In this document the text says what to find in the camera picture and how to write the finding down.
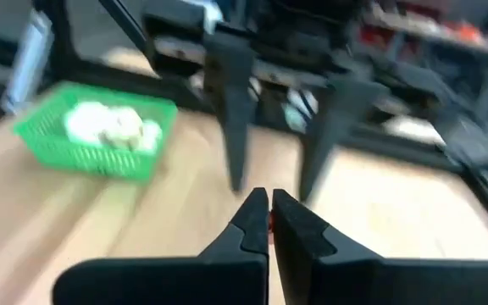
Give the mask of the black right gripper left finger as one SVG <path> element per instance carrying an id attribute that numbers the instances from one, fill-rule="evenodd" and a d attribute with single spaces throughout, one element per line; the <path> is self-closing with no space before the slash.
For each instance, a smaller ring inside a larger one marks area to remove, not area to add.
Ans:
<path id="1" fill-rule="evenodd" d="M 57 305 L 259 305 L 269 301 L 269 198 L 253 189 L 195 257 L 99 258 L 55 281 Z"/>

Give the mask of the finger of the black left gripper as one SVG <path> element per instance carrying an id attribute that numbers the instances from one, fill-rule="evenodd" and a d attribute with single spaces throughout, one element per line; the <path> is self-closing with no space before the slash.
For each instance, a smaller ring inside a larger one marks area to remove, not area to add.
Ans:
<path id="1" fill-rule="evenodd" d="M 248 91 L 254 54 L 246 40 L 225 33 L 209 36 L 204 46 L 203 91 L 223 131 L 231 188 L 239 192 L 247 161 L 247 126 L 256 108 Z"/>
<path id="2" fill-rule="evenodd" d="M 331 150 L 344 140 L 354 125 L 388 96 L 390 89 L 368 80 L 333 80 L 319 92 L 318 112 L 302 137 L 299 199 L 306 202 L 327 163 Z"/>

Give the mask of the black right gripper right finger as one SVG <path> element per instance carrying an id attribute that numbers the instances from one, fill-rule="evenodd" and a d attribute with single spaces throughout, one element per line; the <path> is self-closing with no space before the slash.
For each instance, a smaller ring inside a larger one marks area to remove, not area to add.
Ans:
<path id="1" fill-rule="evenodd" d="M 289 304 L 488 305 L 488 261 L 384 258 L 281 189 L 271 218 Z"/>

